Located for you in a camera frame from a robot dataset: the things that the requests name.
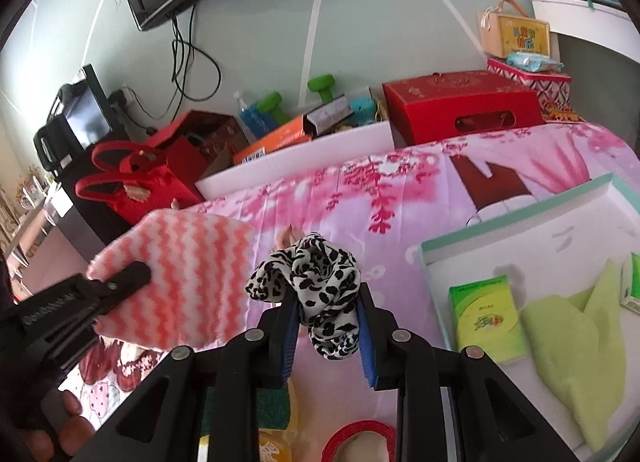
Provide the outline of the leopard print scrunchie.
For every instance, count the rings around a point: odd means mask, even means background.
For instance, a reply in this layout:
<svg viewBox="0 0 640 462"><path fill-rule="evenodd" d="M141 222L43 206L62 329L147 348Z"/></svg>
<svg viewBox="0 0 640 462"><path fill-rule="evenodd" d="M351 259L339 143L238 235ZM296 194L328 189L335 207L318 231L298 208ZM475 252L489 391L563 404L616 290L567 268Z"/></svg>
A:
<svg viewBox="0 0 640 462"><path fill-rule="evenodd" d="M281 303L287 292L295 293L302 307L300 322L314 349L337 361L358 349L360 283L354 255L311 232L271 253L250 275L245 292L272 304Z"/></svg>

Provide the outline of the beige pink scrunchie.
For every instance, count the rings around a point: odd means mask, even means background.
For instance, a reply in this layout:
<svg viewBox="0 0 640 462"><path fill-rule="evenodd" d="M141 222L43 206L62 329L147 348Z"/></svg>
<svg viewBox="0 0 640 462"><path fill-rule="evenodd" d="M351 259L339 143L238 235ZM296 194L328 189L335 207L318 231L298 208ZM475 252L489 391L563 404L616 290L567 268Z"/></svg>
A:
<svg viewBox="0 0 640 462"><path fill-rule="evenodd" d="M285 249L291 247L297 241L299 241L304 236L304 233L301 229L298 229L296 226L288 225L282 228L276 235L276 239L273 244L273 252L278 251L279 249Z"/></svg>

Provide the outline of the pink zigzag striped cloth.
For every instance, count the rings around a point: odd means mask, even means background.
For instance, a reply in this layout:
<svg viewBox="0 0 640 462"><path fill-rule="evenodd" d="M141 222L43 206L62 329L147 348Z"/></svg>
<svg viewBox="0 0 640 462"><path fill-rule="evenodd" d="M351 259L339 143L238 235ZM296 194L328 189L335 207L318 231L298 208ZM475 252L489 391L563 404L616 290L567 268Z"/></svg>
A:
<svg viewBox="0 0 640 462"><path fill-rule="evenodd" d="M119 341L168 352L179 345L222 345L245 329L255 232L247 223L196 211L159 209L108 245L87 277L106 281L134 261L151 282L94 330Z"/></svg>

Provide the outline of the yellow green scouring sponge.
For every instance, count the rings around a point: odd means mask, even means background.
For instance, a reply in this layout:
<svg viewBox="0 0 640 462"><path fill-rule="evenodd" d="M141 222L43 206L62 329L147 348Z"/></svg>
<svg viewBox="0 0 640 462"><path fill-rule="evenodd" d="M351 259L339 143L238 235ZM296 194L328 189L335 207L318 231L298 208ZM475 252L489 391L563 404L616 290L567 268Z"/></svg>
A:
<svg viewBox="0 0 640 462"><path fill-rule="evenodd" d="M208 387L205 397L201 437L209 435L216 388ZM257 421L263 430L287 430L297 424L294 395L288 386L278 390L258 390Z"/></svg>

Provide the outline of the green tissue pack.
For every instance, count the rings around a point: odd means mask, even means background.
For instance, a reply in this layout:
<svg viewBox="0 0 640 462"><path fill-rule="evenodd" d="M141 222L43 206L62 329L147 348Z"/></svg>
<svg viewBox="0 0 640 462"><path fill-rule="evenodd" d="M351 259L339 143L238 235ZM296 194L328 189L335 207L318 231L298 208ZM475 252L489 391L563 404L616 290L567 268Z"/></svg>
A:
<svg viewBox="0 0 640 462"><path fill-rule="evenodd" d="M496 364L528 355L523 326L505 275L451 286L449 301L458 352L477 346Z"/></svg>
<svg viewBox="0 0 640 462"><path fill-rule="evenodd" d="M640 315L640 257L630 253L620 271L620 304Z"/></svg>

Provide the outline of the red tape roll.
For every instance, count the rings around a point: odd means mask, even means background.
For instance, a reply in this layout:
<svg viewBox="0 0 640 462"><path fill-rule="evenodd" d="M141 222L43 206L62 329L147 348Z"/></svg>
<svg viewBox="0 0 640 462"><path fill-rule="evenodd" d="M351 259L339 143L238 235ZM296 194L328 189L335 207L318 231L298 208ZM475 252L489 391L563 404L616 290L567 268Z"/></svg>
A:
<svg viewBox="0 0 640 462"><path fill-rule="evenodd" d="M322 449L321 462L395 461L396 430L375 420L349 423L337 430Z"/></svg>

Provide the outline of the round yellow packaged sponge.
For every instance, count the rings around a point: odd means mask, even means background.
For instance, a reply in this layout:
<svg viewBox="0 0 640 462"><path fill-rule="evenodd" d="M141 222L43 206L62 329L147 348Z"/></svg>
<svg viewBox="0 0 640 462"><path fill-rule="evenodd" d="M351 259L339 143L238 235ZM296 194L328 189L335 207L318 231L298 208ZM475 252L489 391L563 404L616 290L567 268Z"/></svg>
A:
<svg viewBox="0 0 640 462"><path fill-rule="evenodd" d="M288 443L279 435L261 430L258 437L260 462L291 462L292 451Z"/></svg>

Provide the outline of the light green cloth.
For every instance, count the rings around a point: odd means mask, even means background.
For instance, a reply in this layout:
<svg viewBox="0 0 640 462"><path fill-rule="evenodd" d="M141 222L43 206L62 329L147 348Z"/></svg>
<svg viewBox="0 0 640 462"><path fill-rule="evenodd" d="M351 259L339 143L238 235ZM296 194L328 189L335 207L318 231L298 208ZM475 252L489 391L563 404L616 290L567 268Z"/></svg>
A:
<svg viewBox="0 0 640 462"><path fill-rule="evenodd" d="M627 354L620 322L620 267L608 260L592 289L527 304L521 321L540 378L564 404L591 451L625 397Z"/></svg>

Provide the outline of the red felt handbag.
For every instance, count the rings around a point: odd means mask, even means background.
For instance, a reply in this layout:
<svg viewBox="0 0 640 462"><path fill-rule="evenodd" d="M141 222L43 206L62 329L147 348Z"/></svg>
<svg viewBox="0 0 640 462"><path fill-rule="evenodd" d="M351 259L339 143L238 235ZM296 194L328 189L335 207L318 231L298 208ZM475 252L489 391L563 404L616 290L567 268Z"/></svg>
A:
<svg viewBox="0 0 640 462"><path fill-rule="evenodd" d="M203 200L195 183L207 161L186 138L163 149L108 141L94 147L91 159L99 171L76 182L76 195L107 205L130 225L151 211L188 208Z"/></svg>

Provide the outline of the open dark red box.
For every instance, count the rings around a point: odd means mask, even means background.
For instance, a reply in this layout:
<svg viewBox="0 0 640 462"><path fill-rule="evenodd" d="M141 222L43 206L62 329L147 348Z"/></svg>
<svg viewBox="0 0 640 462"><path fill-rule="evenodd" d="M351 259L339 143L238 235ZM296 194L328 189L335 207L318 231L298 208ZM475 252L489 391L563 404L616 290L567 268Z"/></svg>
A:
<svg viewBox="0 0 640 462"><path fill-rule="evenodd" d="M193 166L198 180L232 167L233 156L248 147L247 137L235 117L205 110L189 110L144 143L156 149L169 149L177 141L188 142L180 145L177 159L180 165Z"/></svg>

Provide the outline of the small black monitor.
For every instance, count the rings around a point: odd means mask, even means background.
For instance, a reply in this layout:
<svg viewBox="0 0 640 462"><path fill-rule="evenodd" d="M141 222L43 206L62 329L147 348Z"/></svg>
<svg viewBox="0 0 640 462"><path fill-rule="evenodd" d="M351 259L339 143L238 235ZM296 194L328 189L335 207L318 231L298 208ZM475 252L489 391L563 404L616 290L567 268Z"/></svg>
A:
<svg viewBox="0 0 640 462"><path fill-rule="evenodd" d="M42 168L58 177L94 144L128 139L124 124L88 64L81 69L78 81L58 89L47 122L32 141Z"/></svg>

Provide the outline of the white foam board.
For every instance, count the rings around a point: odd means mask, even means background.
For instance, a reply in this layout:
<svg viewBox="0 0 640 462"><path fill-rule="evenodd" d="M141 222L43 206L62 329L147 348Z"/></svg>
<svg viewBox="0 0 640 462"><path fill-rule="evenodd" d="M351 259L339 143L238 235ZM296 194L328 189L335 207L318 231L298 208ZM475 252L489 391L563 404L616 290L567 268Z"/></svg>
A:
<svg viewBox="0 0 640 462"><path fill-rule="evenodd" d="M390 123L380 122L333 133L233 166L196 182L206 201L308 171L341 165L395 148Z"/></svg>

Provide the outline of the orange cardboard box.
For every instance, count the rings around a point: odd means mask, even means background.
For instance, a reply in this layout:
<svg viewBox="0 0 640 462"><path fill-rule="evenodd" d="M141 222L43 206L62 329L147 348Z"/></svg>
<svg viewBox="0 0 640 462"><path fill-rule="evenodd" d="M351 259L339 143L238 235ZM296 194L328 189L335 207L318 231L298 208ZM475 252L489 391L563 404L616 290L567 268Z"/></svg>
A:
<svg viewBox="0 0 640 462"><path fill-rule="evenodd" d="M307 122L306 117L300 115L234 154L232 161L234 165L240 165L293 145L309 142L312 139L314 139L314 130Z"/></svg>

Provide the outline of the teal shallow cardboard tray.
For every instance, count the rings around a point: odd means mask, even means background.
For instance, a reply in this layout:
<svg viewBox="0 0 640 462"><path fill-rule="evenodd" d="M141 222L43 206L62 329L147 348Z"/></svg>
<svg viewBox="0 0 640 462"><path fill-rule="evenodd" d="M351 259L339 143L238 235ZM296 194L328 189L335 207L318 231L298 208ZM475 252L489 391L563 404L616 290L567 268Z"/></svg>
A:
<svg viewBox="0 0 640 462"><path fill-rule="evenodd" d="M639 421L639 196L605 175L421 246L445 344L482 347L582 461Z"/></svg>

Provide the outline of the blue liquid plastic bottle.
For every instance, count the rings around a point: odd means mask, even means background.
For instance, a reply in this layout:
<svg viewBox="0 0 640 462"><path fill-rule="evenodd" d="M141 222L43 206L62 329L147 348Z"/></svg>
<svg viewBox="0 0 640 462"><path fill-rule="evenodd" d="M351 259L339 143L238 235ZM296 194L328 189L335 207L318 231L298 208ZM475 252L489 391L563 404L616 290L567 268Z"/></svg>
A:
<svg viewBox="0 0 640 462"><path fill-rule="evenodd" d="M235 91L234 99L239 107L239 116L243 124L250 130L250 133L256 140L260 140L271 133L272 129L266 122L264 116L257 110L257 104L248 104L244 100L242 92Z"/></svg>

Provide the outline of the green dumbbell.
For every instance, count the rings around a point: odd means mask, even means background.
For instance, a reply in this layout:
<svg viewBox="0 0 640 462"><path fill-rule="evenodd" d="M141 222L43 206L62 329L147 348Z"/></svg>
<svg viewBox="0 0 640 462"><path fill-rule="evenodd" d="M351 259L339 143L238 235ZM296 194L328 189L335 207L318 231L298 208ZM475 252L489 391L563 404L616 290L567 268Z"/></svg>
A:
<svg viewBox="0 0 640 462"><path fill-rule="evenodd" d="M331 74L324 74L307 81L307 87L311 92L320 96L323 104L329 103L334 99L332 88L335 86L335 78Z"/></svg>
<svg viewBox="0 0 640 462"><path fill-rule="evenodd" d="M256 107L260 114L269 115L278 126L283 126L290 121L290 118L282 110L281 103L282 96L279 92L273 91L260 99Z"/></svg>

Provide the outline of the red gift box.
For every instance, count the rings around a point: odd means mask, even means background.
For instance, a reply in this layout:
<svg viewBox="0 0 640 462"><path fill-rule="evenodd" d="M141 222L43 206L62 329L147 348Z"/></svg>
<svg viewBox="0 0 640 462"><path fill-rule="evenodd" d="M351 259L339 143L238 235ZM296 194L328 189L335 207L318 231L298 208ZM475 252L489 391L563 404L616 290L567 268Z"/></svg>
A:
<svg viewBox="0 0 640 462"><path fill-rule="evenodd" d="M544 122L534 90L487 70L434 73L382 88L388 118L409 145Z"/></svg>

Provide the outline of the red white patterned box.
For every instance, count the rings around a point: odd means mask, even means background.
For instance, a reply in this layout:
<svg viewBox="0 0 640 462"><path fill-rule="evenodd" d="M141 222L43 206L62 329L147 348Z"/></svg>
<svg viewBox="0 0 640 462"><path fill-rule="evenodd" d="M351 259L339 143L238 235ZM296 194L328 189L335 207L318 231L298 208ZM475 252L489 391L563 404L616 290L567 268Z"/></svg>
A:
<svg viewBox="0 0 640 462"><path fill-rule="evenodd" d="M570 85L572 84L570 75L553 72L524 72L492 56L487 59L487 70L534 90L543 110L547 110L548 107L559 110L570 109Z"/></svg>

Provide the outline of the blue wet wipes pack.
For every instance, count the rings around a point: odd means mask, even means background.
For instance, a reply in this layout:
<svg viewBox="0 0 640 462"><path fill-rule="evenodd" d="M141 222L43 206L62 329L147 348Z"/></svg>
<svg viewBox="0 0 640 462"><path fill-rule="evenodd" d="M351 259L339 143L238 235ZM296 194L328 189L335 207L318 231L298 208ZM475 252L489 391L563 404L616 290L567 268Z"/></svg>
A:
<svg viewBox="0 0 640 462"><path fill-rule="evenodd" d="M559 72L563 68L563 63L551 56L523 51L510 53L506 64L528 73Z"/></svg>

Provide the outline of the yellow children gift case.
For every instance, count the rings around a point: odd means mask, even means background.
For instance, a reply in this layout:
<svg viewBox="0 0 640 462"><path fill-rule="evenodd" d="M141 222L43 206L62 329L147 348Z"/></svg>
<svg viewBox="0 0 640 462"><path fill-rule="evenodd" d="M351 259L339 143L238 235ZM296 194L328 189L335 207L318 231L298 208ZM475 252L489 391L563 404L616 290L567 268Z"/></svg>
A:
<svg viewBox="0 0 640 462"><path fill-rule="evenodd" d="M551 55L550 27L531 18L515 0L501 0L477 13L480 44L486 54L507 58L514 52Z"/></svg>

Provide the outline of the white desk shelf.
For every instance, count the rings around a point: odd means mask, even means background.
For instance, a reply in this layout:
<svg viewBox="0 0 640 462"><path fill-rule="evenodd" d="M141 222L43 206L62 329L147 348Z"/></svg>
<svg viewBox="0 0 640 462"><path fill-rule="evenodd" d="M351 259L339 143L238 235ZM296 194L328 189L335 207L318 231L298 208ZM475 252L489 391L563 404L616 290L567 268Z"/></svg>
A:
<svg viewBox="0 0 640 462"><path fill-rule="evenodd" d="M586 0L530 0L536 18L546 21L551 32L597 44L639 62L639 32L620 9Z"/></svg>

